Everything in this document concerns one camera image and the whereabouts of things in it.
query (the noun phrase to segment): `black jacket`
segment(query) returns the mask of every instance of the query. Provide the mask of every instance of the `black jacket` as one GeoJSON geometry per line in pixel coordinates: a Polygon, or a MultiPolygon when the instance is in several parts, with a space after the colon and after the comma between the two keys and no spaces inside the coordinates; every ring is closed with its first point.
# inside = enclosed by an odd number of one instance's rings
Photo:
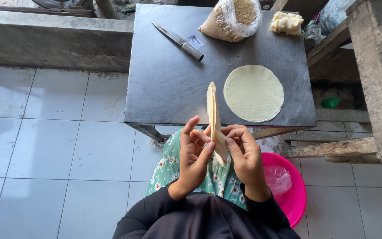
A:
{"type": "Polygon", "coordinates": [[[143,198],[117,223],[113,239],[263,238],[299,239],[271,196],[265,202],[246,197],[247,211],[219,196],[190,193],[174,201],[168,187],[143,198]]]}

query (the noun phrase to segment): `tiled floor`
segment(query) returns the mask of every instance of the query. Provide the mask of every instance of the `tiled floor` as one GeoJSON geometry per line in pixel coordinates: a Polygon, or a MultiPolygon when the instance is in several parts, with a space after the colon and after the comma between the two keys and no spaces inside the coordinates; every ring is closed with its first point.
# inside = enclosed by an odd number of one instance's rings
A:
{"type": "MultiPolygon", "coordinates": [[[[121,122],[126,88],[124,73],[0,67],[0,238],[112,236],[162,153],[121,122]]],[[[323,131],[372,132],[336,122],[313,132],[323,131]]],[[[382,238],[382,166],[291,161],[307,185],[303,239],[382,238]]]]}

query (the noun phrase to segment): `green floral skirt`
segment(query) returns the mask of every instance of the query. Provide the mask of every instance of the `green floral skirt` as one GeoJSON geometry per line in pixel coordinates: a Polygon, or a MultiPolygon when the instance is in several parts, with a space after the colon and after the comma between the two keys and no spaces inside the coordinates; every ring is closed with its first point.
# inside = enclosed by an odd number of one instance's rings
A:
{"type": "MultiPolygon", "coordinates": [[[[148,184],[147,194],[156,192],[161,187],[180,176],[180,150],[181,150],[181,131],[173,133],[163,146],[163,155],[154,168],[150,183],[148,184]]],[[[238,179],[234,170],[234,163],[231,154],[228,153],[228,160],[225,168],[222,167],[213,153],[207,164],[207,174],[203,183],[194,192],[206,192],[218,195],[229,200],[243,209],[246,209],[244,195],[240,190],[241,181],[238,179]]]]}

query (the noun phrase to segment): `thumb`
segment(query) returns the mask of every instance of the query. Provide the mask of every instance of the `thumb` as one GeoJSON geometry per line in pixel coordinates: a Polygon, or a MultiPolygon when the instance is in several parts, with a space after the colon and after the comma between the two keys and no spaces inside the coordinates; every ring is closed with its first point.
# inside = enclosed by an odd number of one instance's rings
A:
{"type": "Polygon", "coordinates": [[[245,162],[246,159],[244,158],[244,155],[235,140],[232,138],[226,138],[225,142],[229,152],[231,153],[234,164],[237,165],[245,162]]]}
{"type": "Polygon", "coordinates": [[[198,167],[207,167],[209,159],[210,157],[212,157],[212,154],[215,151],[215,147],[216,143],[210,141],[201,151],[200,156],[198,157],[197,162],[195,162],[195,164],[197,164],[198,167]]]}

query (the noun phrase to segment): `scratched metal surface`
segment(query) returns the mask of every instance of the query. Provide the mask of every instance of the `scratched metal surface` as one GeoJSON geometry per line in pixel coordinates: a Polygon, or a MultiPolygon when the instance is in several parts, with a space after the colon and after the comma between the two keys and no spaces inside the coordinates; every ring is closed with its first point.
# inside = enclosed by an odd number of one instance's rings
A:
{"type": "Polygon", "coordinates": [[[125,122],[182,125],[200,116],[208,124],[206,92],[211,81],[217,89],[222,125],[267,127],[316,126],[306,54],[301,36],[276,34],[270,28],[275,12],[262,11],[257,33],[240,42],[226,42],[203,35],[197,28],[212,8],[138,4],[126,96],[125,122]],[[151,21],[183,38],[195,34],[204,43],[198,62],[151,21]],[[247,122],[227,106],[223,86],[237,67],[262,65],[272,70],[284,87],[284,106],[270,121],[247,122]]]}

